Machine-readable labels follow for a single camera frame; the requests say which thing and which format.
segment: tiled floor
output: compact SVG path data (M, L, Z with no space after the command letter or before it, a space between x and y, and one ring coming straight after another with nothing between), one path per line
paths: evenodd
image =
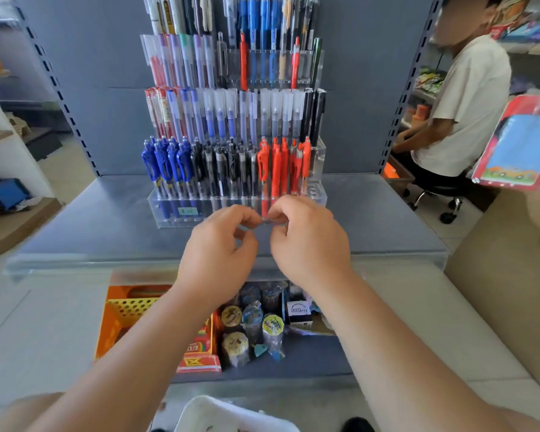
M81 146L72 137L67 137L61 149L39 164L56 196L65 203L94 180ZM410 190L409 199L413 200L420 189ZM428 197L417 214L454 251L482 213L466 202L455 222L443 225L438 217L447 211L448 201ZM2 275L10 253L0 256L0 410L15 398L64 391L91 365L109 275L82 272L63 279L30 276L12 284ZM420 264L411 268L397 265L394 259L388 263L393 265L375 261L368 268L368 281L424 342L489 403L540 420L539 385L444 274L431 264L428 270ZM69 345L69 339L77 341ZM307 407L317 411L310 415L312 424L302 418L309 417L308 403L303 409L293 404L289 408L258 406L255 399L242 404L252 409L265 408L270 414L295 421L302 431L335 430L345 416L371 416L357 389L338 395L342 399L339 403L332 401L330 394L299 397L314 398L313 405Z

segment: shirt sleeve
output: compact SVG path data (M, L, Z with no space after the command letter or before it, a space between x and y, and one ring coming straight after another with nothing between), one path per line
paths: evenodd
M459 123L472 106L472 100L486 74L486 64L482 55L468 55L456 61L448 73L440 100L435 104L432 118L454 120Z

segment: hand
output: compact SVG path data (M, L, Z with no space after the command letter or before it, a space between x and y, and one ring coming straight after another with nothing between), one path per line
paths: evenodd
M180 261L176 285L201 294L212 307L234 297L250 274L258 241L254 232L262 218L251 208L234 205L210 215L196 226ZM242 241L236 246L236 239Z
M350 243L328 209L308 197L281 197L268 217L286 226L275 226L270 247L278 267L290 281L310 294L319 284L352 274Z

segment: person's left hand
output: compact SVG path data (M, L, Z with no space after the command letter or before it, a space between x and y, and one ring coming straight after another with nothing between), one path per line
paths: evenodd
M258 240L251 230L262 217L253 209L234 205L210 215L196 226L186 244L174 287L188 287L213 307L230 300L250 274ZM236 239L242 241L236 246Z

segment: beige shirt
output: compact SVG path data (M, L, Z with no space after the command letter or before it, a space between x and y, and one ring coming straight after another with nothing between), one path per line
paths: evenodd
M414 162L451 177L472 166L506 107L511 75L508 54L490 36L470 42L454 58L430 115L431 121L454 120L454 132L429 148L413 151Z

